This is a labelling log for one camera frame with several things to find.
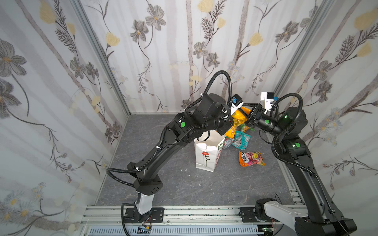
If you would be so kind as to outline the orange snack packet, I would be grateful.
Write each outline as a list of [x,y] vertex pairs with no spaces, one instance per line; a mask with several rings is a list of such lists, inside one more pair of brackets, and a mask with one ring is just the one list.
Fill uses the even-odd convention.
[[247,117],[241,111],[243,111],[245,114],[248,115],[251,112],[251,109],[248,109],[242,106],[231,115],[231,117],[233,118],[234,124],[232,125],[230,130],[225,134],[226,137],[233,139],[235,136],[237,127],[246,123]]

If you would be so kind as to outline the white teal candy packet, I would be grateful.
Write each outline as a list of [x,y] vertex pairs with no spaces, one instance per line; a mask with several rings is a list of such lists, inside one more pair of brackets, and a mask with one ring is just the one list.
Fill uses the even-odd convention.
[[228,147],[230,147],[233,143],[233,139],[232,138],[229,138],[229,137],[226,137],[225,140],[224,140],[224,146],[223,146],[223,149],[226,149]]

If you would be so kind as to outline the teal white snack packet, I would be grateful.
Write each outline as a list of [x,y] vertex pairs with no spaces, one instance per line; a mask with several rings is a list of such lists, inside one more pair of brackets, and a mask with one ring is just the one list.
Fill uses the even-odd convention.
[[245,150],[248,147],[248,143],[251,136],[241,131],[236,131],[232,145],[239,150]]

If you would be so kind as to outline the white paper bag red flower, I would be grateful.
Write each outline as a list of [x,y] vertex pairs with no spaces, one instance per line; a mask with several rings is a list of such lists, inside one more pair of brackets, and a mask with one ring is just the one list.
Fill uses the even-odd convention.
[[207,136],[208,133],[205,132],[199,140],[194,140],[196,168],[214,172],[225,145],[225,135],[220,135],[217,131],[212,130],[209,138],[203,142]]

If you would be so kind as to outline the orange pink candy packet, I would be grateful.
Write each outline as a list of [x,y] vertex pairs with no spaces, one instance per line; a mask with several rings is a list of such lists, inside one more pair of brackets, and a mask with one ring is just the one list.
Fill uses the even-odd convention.
[[242,167],[248,167],[252,165],[265,166],[262,154],[258,152],[239,152],[239,163]]

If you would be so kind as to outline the green snack packet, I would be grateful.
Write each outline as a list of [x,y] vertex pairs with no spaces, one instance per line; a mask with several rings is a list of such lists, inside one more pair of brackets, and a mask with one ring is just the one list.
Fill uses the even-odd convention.
[[239,127],[240,131],[243,133],[246,133],[250,129],[246,124],[241,124]]

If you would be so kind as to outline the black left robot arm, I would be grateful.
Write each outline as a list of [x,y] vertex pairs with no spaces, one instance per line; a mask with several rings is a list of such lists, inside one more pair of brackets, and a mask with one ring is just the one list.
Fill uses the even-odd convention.
[[157,146],[139,162],[131,162],[134,187],[138,193],[136,210],[140,215],[152,209],[154,195],[163,188],[158,172],[179,150],[212,130],[224,135],[232,126],[231,115],[236,98],[224,100],[217,94],[204,94],[164,127]]

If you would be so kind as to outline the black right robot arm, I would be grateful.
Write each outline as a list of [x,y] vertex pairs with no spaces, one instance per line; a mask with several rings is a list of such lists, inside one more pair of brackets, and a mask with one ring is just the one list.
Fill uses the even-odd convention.
[[258,103],[247,103],[249,127],[258,127],[273,135],[274,156],[285,163],[298,185],[308,215],[293,216],[287,226],[299,236],[349,236],[357,230],[353,219],[344,217],[325,189],[306,143],[299,137],[307,125],[301,107],[288,108],[279,118],[266,114]]

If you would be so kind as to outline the small green circuit board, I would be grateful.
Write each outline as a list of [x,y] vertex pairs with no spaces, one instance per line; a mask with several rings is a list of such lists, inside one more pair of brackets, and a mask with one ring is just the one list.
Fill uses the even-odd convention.
[[152,232],[151,226],[140,226],[138,227],[137,233],[138,234],[150,234]]

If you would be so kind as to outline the right corner aluminium post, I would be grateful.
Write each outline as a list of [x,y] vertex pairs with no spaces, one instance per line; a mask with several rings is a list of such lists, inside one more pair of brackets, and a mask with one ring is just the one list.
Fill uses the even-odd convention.
[[315,69],[322,61],[335,64],[330,54],[339,34],[337,24],[341,22],[342,6],[343,1],[318,1],[309,25],[300,28],[289,43],[280,44],[278,68],[264,77],[259,92],[273,92],[275,96],[296,92],[303,97],[308,115],[325,109],[325,104],[315,96],[321,83],[314,79]]

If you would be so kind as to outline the corner aluminium post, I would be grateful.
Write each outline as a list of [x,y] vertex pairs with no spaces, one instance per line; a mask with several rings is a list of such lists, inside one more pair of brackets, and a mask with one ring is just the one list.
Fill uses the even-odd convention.
[[81,23],[82,27],[84,28],[84,31],[89,39],[90,45],[93,48],[97,58],[100,61],[101,66],[105,70],[105,74],[108,78],[108,81],[110,82],[114,93],[116,94],[118,101],[121,104],[121,107],[123,109],[124,114],[127,116],[127,118],[132,114],[124,97],[120,90],[120,87],[116,81],[116,78],[111,71],[111,67],[109,65],[108,59],[106,57],[105,51],[103,50],[96,33],[93,30],[93,27],[91,26],[90,20],[87,17],[85,10],[83,8],[83,5],[80,1],[77,0],[71,0],[71,5],[74,9],[74,12],[76,16],[79,19],[79,22]]
[[321,83],[314,79],[315,69],[322,61],[335,64],[330,54],[339,34],[337,24],[341,22],[342,6],[343,1],[318,1],[309,25],[300,28],[289,43],[280,44],[278,68],[264,77],[259,92],[273,92],[275,96],[296,92],[303,97],[308,115],[325,109],[325,104],[315,96]]

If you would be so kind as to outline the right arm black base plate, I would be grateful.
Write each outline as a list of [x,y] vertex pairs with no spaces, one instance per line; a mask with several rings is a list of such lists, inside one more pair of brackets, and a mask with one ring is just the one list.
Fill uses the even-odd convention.
[[257,209],[252,207],[241,207],[238,215],[241,217],[243,223],[273,223],[277,221],[274,218],[268,217],[265,210],[261,207]]

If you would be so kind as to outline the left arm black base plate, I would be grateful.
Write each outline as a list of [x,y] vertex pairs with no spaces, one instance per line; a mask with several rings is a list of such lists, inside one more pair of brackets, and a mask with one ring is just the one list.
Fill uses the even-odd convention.
[[140,214],[135,207],[123,209],[122,219],[124,223],[162,223],[164,217],[163,207],[153,207],[149,212]]

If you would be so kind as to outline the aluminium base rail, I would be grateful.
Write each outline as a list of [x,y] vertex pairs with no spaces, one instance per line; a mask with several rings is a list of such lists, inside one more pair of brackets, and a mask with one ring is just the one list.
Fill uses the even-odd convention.
[[273,223],[243,223],[238,215],[242,206],[164,206],[162,223],[126,223],[121,222],[119,206],[87,207],[79,224],[78,236],[123,236],[128,226],[213,226],[213,225],[256,225],[264,235],[295,235],[287,226],[293,216],[307,216],[305,205],[269,206],[269,216],[277,221]]

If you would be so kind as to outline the left corner aluminium post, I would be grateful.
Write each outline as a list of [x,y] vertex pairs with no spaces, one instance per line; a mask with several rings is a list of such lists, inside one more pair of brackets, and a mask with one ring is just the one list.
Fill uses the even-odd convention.
[[103,50],[96,33],[93,30],[93,27],[91,26],[90,20],[87,17],[85,10],[83,8],[83,5],[80,1],[77,0],[71,0],[71,5],[74,9],[74,12],[76,16],[79,19],[79,22],[81,23],[82,27],[84,28],[84,31],[89,39],[90,45],[93,48],[97,58],[100,61],[101,66],[105,70],[105,74],[108,78],[108,81],[110,82],[114,93],[116,94],[118,101],[121,104],[121,107],[123,109],[124,114],[127,116],[127,118],[132,114],[124,97],[120,90],[120,87],[116,81],[116,78],[111,71],[111,67],[109,65],[108,59],[106,57],[105,51]]

